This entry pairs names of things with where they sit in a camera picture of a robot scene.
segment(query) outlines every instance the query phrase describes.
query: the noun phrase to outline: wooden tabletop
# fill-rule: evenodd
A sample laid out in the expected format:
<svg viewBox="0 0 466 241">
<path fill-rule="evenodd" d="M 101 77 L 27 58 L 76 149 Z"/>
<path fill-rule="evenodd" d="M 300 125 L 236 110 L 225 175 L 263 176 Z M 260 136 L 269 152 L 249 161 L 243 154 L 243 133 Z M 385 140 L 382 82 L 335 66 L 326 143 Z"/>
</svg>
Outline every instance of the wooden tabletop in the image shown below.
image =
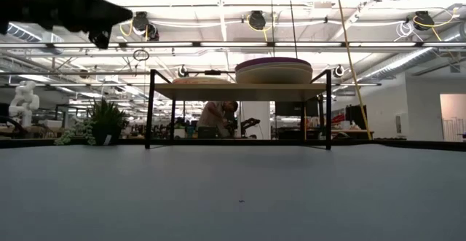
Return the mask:
<svg viewBox="0 0 466 241">
<path fill-rule="evenodd" d="M 325 92 L 325 84 L 155 84 L 155 91 L 175 100 L 299 102 Z"/>
</svg>

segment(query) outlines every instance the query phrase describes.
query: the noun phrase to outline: man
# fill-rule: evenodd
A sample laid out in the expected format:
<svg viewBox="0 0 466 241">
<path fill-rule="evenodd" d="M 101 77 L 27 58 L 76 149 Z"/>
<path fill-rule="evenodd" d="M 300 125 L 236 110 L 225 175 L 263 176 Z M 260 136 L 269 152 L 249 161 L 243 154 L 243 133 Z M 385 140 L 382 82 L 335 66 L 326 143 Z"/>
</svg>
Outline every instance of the man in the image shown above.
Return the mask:
<svg viewBox="0 0 466 241">
<path fill-rule="evenodd" d="M 238 109 L 238 103 L 234 101 L 229 102 L 208 102 L 204 110 L 202 110 L 201 117 L 197 122 L 198 127 L 217 127 L 221 137 L 228 137 L 229 132 L 225 128 L 228 121 L 224 119 L 224 113 L 234 113 Z"/>
</svg>

